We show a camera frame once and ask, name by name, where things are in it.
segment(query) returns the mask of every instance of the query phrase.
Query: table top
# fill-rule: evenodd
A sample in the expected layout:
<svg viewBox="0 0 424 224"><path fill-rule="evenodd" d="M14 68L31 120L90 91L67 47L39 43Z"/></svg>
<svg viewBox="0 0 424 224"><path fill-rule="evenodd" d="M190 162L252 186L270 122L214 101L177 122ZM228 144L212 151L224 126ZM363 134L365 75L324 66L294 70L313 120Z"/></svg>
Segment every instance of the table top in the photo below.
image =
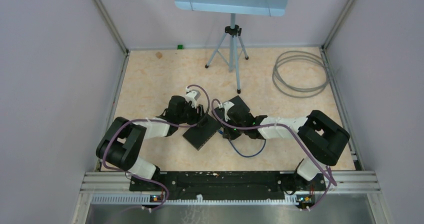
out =
<svg viewBox="0 0 424 224"><path fill-rule="evenodd" d="M220 50L225 57L229 50ZM306 51L320 55L317 47L248 48L249 60L239 60L240 97L254 116L296 118L321 110L341 125L341 120L330 86L311 98L292 98L280 93L272 81L276 58L286 51ZM235 70L216 55L205 68L213 49L143 50L131 51L115 117L126 119L153 118L168 106L171 96L185 95L185 87L197 84L206 89L210 99L225 102L237 95ZM295 61L279 69L291 85L313 87L325 81L322 67ZM202 93L198 102L207 106ZM200 150L183 138L186 130L179 128L172 136L143 141L139 156L158 166L162 171L292 171L305 158L294 139L270 139L261 154L252 158L239 156L226 139L216 133ZM244 155L261 149L262 140L242 135L233 141ZM354 170L354 163L346 146L334 170Z"/></svg>

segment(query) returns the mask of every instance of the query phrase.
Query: music stand tripod base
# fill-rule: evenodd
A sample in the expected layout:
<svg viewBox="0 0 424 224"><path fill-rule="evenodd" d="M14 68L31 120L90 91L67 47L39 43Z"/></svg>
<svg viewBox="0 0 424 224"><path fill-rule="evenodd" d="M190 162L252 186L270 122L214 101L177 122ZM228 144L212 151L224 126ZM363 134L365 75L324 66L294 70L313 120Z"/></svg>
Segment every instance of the music stand tripod base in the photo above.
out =
<svg viewBox="0 0 424 224"><path fill-rule="evenodd" d="M230 35L230 37L231 37L230 42L229 42L229 62L225 59L225 57L223 56L223 54L219 50L222 43L224 42L224 39L227 36L227 34ZM236 25L236 14L231 13L230 26L225 27L225 32L221 37L221 41L216 46L215 50L213 50L213 53L210 56L209 61L204 66L205 68L209 68L209 65L211 64L212 60L215 57L215 54L217 54L217 53L226 62L226 64L229 67L228 70L230 72L234 69L234 66L233 66L233 61L234 61L234 63L235 63L235 77L236 77L236 80L237 80L237 93L238 94L242 93L242 90L240 88L240 75L239 75L239 58L240 58L242 53L241 52L240 52L240 54L237 53L237 38L240 41L241 50L244 53L244 58L246 60L249 60L249 56L248 56L248 53L246 52L245 45L243 44L241 34L242 34L242 29L238 25Z"/></svg>

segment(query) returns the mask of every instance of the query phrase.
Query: white wall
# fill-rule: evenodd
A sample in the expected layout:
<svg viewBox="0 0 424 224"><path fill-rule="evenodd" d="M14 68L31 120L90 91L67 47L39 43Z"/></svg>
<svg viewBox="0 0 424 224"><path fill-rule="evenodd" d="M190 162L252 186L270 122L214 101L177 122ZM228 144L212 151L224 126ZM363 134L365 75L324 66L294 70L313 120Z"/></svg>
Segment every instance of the white wall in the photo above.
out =
<svg viewBox="0 0 424 224"><path fill-rule="evenodd" d="M0 223L71 221L122 62L91 0L0 0Z"/></svg>
<svg viewBox="0 0 424 224"><path fill-rule="evenodd" d="M230 14L181 10L174 0L102 0L130 49L215 47ZM246 46L322 45L347 0L289 0L281 17L238 15Z"/></svg>
<svg viewBox="0 0 424 224"><path fill-rule="evenodd" d="M363 164L395 223L423 223L424 0L357 0L329 48Z"/></svg>

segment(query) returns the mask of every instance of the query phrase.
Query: gray cable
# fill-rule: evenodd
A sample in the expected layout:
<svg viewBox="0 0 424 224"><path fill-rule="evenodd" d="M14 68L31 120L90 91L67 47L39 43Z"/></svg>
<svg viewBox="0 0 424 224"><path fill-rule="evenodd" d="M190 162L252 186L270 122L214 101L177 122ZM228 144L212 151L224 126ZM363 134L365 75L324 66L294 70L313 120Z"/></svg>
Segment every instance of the gray cable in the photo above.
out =
<svg viewBox="0 0 424 224"><path fill-rule="evenodd" d="M296 55L290 55L290 56L283 57L284 55L287 55L287 54L290 54L290 53L294 53ZM280 75L280 73L278 71L278 68L281 67L282 65L286 64L286 63L294 62L294 61L299 61L299 60L303 60L303 61L307 61L309 63L317 64L320 67L322 67L322 69L324 69L324 72L325 72L325 81L324 81L324 83L322 83L322 84L320 84L318 86L315 86L315 87L302 88L302 87L292 86L292 85L288 84L287 82L285 82L283 80L283 78L281 77L281 75ZM330 83L330 81L332 80L332 77L330 77L329 72L330 72L329 71L329 68L326 67L322 63L321 57L319 57L319 56L317 56L315 54L306 52L306 51L290 50L290 51L283 52L281 55L279 55L277 57L277 60L275 61L274 68L272 70L272 82L274 83L275 87L277 87L277 89L281 93L283 93L284 95L286 95L286 96L289 96L289 97L292 97L292 98L311 98L311 97L314 97L314 96L322 93L324 91L324 89L326 88L326 86ZM305 96L289 94L289 93L283 91L277 85L276 79L280 83L282 83L283 85L285 85L287 88L289 88L289 89L291 89L293 91L296 91L296 92L299 92L299 93L313 93L313 92L315 92L315 93L313 93L311 95L305 95Z"/></svg>

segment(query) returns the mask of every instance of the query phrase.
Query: floor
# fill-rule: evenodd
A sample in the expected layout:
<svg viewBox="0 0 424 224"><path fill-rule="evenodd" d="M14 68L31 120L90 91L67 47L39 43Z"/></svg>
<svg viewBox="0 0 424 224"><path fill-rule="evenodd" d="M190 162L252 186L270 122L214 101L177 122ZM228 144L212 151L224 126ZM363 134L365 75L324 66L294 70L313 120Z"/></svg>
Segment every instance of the floor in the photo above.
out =
<svg viewBox="0 0 424 224"><path fill-rule="evenodd" d="M317 96L297 99L280 93L272 82L276 58L286 51L306 51L320 56L317 47L248 48L249 60L239 60L241 98L254 116L295 118L321 110L341 124L330 86ZM198 84L211 97L221 102L237 95L235 71L216 55L205 68L213 49L131 51L115 117L126 119L159 116L173 95L183 96L185 87ZM225 57L229 50L221 49ZM318 65L293 62L283 65L279 72L291 85L313 87L325 80ZM207 105L205 95L199 103ZM271 139L263 152L253 158L239 156L226 139L216 133L199 151L183 137L179 129L170 137L145 140L140 156L163 171L289 171L294 170L305 154L293 139ZM256 153L263 142L242 135L234 145L244 155ZM333 170L354 170L349 147L346 146Z"/></svg>

